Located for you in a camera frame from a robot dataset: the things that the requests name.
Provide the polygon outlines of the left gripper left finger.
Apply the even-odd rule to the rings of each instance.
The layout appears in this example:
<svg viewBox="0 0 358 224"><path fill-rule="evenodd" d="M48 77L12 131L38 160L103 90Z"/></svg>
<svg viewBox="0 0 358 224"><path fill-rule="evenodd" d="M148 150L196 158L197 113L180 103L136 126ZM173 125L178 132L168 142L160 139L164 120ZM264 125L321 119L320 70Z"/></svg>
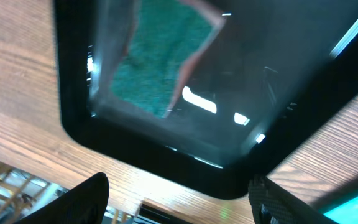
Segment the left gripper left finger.
<svg viewBox="0 0 358 224"><path fill-rule="evenodd" d="M109 198L109 181L98 172L17 224L101 224Z"/></svg>

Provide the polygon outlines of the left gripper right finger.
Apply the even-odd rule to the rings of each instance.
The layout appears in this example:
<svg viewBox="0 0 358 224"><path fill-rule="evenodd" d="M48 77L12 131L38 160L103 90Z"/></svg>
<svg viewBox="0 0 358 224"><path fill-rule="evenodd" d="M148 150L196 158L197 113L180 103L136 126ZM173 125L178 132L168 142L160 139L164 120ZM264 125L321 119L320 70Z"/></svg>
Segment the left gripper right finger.
<svg viewBox="0 0 358 224"><path fill-rule="evenodd" d="M250 180L249 202L256 224L335 224L336 222L296 198L264 176Z"/></svg>

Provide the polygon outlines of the black plastic tray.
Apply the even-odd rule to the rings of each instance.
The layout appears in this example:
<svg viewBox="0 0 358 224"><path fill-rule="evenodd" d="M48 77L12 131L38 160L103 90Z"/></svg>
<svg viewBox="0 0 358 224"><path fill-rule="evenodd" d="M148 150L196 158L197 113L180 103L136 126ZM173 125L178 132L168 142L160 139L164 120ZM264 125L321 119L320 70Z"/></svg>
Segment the black plastic tray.
<svg viewBox="0 0 358 224"><path fill-rule="evenodd" d="M358 0L209 1L225 23L154 116L111 90L138 1L53 4L62 126L93 151L237 199L358 94Z"/></svg>

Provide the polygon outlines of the green and pink sponge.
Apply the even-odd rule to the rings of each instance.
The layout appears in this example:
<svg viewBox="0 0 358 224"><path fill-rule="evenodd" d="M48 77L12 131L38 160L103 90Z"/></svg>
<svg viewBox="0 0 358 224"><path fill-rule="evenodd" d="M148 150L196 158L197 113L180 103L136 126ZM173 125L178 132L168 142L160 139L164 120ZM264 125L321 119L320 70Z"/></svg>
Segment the green and pink sponge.
<svg viewBox="0 0 358 224"><path fill-rule="evenodd" d="M222 10L209 1L138 1L113 94L166 117L201 56L223 27Z"/></svg>

